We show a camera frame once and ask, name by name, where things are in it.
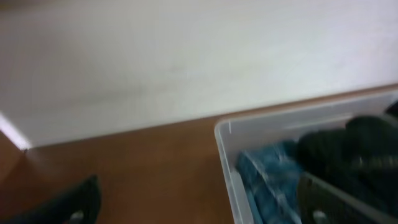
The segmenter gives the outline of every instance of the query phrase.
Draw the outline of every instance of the wooden floor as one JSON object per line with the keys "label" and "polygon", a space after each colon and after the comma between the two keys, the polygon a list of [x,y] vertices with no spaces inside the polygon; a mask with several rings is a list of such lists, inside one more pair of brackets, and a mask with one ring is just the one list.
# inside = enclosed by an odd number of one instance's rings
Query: wooden floor
{"label": "wooden floor", "polygon": [[[249,111],[275,111],[397,85]],[[31,149],[0,186],[0,218],[98,174],[98,223],[233,223],[214,137],[219,116]]]}

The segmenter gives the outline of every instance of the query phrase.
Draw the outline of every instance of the dark green fabric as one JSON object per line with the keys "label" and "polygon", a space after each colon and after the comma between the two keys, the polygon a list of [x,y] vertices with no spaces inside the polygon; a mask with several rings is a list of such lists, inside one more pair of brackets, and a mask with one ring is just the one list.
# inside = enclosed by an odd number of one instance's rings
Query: dark green fabric
{"label": "dark green fabric", "polygon": [[398,129],[375,116],[346,128],[303,136],[297,159],[306,170],[356,198],[398,217]]}

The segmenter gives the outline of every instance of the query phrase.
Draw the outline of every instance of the denim fabric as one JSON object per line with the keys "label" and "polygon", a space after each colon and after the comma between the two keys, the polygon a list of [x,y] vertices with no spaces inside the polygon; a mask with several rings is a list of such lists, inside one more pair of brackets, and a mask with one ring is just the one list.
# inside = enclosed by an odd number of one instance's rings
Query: denim fabric
{"label": "denim fabric", "polygon": [[282,141],[238,156],[236,168],[266,224],[301,224],[296,188],[302,169],[294,152],[293,141]]}

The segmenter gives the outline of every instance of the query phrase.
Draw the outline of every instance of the plastic storage container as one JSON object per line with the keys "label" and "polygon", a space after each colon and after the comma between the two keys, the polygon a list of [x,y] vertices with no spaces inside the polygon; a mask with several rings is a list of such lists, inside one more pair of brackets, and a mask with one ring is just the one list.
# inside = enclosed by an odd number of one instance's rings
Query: plastic storage container
{"label": "plastic storage container", "polygon": [[309,131],[342,127],[354,116],[381,114],[397,100],[398,91],[390,91],[220,121],[215,136],[235,224],[254,223],[241,176],[235,169],[239,151],[298,139]]}

